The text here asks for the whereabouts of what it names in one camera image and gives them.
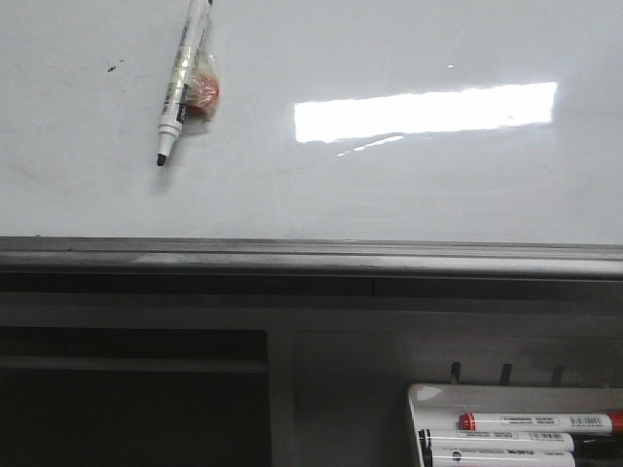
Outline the white black-tip whiteboard marker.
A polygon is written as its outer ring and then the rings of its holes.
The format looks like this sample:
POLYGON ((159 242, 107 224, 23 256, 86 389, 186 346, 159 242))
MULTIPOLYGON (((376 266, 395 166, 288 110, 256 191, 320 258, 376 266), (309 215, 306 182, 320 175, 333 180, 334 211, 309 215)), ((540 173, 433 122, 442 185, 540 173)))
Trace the white black-tip whiteboard marker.
POLYGON ((157 167, 165 165, 182 133, 196 60, 207 36, 212 6, 213 2, 207 0, 189 2, 158 124, 157 167))

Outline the white whiteboard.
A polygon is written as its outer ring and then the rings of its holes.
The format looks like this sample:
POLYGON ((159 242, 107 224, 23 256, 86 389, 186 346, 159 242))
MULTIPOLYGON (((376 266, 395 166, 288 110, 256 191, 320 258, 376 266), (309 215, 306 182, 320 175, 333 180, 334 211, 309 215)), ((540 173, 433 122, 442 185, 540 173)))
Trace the white whiteboard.
POLYGON ((2 234, 621 242, 620 2, 218 1, 157 167, 186 9, 2 3, 2 234))

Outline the white marker tray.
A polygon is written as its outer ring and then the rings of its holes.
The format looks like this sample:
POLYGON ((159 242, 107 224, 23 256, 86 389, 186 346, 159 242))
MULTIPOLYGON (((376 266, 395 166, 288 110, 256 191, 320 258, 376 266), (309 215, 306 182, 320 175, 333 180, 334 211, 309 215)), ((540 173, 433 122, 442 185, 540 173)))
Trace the white marker tray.
POLYGON ((421 466, 417 433, 453 430, 463 413, 616 413, 622 391, 611 388, 512 387, 414 383, 408 388, 414 466, 421 466))

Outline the black capped marker middle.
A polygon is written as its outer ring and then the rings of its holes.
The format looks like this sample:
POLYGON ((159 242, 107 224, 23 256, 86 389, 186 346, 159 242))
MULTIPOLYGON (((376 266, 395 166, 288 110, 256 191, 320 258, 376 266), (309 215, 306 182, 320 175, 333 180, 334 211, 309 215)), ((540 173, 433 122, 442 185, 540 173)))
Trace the black capped marker middle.
POLYGON ((575 451, 570 434, 557 432, 430 430, 418 432, 423 449, 530 449, 575 451))

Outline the black capped marker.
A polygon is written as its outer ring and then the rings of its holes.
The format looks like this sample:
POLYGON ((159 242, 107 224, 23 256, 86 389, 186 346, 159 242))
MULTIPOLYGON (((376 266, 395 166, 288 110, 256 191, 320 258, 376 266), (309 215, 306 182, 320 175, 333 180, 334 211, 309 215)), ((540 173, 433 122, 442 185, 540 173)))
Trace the black capped marker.
POLYGON ((570 452, 535 451, 530 449, 433 449, 422 456, 424 466, 505 467, 575 465, 570 452))
POLYGON ((557 432, 430 430, 418 432, 423 449, 530 449, 575 451, 570 434, 557 432))

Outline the red capped white marker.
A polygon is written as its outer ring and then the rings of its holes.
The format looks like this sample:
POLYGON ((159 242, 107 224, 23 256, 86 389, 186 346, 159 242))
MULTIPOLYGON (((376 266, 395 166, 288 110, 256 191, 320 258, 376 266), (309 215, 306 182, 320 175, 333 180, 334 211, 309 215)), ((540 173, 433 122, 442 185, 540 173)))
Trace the red capped white marker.
POLYGON ((622 412, 462 413, 458 428, 468 431, 532 431, 621 434, 622 412))

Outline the black capped marker lower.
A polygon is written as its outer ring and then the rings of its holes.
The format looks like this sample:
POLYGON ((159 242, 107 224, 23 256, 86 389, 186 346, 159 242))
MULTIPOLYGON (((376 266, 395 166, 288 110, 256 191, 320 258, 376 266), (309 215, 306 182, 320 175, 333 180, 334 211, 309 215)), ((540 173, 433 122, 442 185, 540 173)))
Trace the black capped marker lower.
POLYGON ((433 449, 422 456, 424 466, 505 467, 575 465, 570 452, 535 451, 530 449, 433 449))

